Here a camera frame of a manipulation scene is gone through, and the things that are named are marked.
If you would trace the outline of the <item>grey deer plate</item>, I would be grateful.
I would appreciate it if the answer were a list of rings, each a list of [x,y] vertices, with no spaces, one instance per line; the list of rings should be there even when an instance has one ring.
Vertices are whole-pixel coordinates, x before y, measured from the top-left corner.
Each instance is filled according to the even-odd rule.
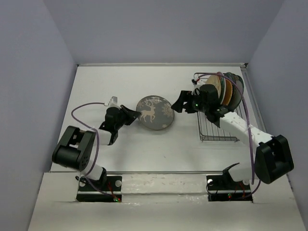
[[[136,110],[141,113],[139,121],[151,130],[166,129],[175,119],[171,103],[157,95],[143,97],[137,103]]]

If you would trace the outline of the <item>beige bird branch plate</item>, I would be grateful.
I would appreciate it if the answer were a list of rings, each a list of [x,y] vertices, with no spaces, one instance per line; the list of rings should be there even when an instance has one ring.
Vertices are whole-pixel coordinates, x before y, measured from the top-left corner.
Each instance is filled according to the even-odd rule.
[[[213,85],[217,89],[218,97],[220,97],[220,95],[221,95],[221,82],[220,82],[219,76],[210,75],[205,83]]]

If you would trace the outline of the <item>red and teal floral plate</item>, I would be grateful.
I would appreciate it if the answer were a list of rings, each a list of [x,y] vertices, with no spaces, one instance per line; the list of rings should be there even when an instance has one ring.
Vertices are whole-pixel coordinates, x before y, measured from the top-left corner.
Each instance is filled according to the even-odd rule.
[[[225,96],[226,96],[226,79],[223,77],[223,74],[221,72],[218,72],[218,77],[220,79],[220,85],[221,85],[221,92],[219,101],[221,105],[226,105],[225,102]]]

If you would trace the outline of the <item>orange woven basket plate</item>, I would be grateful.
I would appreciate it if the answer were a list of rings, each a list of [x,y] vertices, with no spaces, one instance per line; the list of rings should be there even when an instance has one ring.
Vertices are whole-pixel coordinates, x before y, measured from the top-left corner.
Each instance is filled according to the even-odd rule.
[[[232,83],[228,79],[226,79],[225,90],[226,90],[225,96],[224,96],[222,104],[229,105],[231,98],[232,98],[232,94],[233,94],[233,86],[232,86]]]

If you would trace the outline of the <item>dark teal blossom plate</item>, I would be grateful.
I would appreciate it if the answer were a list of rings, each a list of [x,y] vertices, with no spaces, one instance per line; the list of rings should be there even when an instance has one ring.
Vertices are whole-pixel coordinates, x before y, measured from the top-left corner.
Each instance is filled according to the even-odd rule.
[[[236,87],[236,78],[230,72],[225,73],[225,76],[232,80],[232,97],[228,104],[228,107],[232,110],[235,110],[240,104],[242,97],[239,93],[238,88]]]

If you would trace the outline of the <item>white plate teal lettered rim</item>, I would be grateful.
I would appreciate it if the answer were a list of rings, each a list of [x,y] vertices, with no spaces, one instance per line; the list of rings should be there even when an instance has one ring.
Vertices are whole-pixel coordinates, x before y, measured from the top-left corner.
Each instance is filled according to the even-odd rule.
[[[236,75],[235,76],[235,83],[237,85],[237,89],[236,89],[236,94],[235,94],[235,97],[234,97],[234,106],[235,108],[238,107],[238,105],[240,104],[240,102],[242,101],[242,95],[244,93],[244,82],[243,82],[243,79]]]

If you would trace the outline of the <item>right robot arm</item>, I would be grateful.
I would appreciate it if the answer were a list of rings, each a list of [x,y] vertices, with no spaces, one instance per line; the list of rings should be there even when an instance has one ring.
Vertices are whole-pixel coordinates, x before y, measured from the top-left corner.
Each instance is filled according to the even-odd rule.
[[[253,182],[255,179],[271,184],[294,169],[288,140],[282,135],[273,136],[259,130],[229,107],[221,105],[213,85],[181,91],[171,108],[178,113],[204,113],[209,122],[249,147],[249,164],[239,162],[223,170],[221,182],[225,188],[232,189],[240,181]]]

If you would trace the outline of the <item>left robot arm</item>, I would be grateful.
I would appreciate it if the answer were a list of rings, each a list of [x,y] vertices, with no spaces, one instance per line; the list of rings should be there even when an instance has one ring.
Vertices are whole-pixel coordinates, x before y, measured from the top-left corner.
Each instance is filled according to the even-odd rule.
[[[52,162],[78,171],[94,189],[103,189],[107,183],[106,169],[96,164],[100,145],[113,145],[118,131],[140,116],[140,112],[123,105],[110,105],[99,128],[83,122],[88,130],[68,126],[53,151]]]

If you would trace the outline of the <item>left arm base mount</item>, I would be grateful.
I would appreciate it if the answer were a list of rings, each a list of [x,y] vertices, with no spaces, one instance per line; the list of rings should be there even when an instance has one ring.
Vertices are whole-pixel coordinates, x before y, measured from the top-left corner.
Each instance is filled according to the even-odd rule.
[[[101,184],[91,180],[91,184],[84,178],[75,176],[78,181],[76,200],[89,203],[120,203],[122,201],[122,176],[109,175],[107,181]]]

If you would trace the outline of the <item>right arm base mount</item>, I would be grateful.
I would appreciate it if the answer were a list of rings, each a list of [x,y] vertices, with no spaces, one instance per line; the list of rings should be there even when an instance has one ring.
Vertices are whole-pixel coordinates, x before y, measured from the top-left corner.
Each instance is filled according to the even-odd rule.
[[[207,175],[206,180],[209,202],[253,201],[250,185],[234,181],[225,183],[222,175]]]

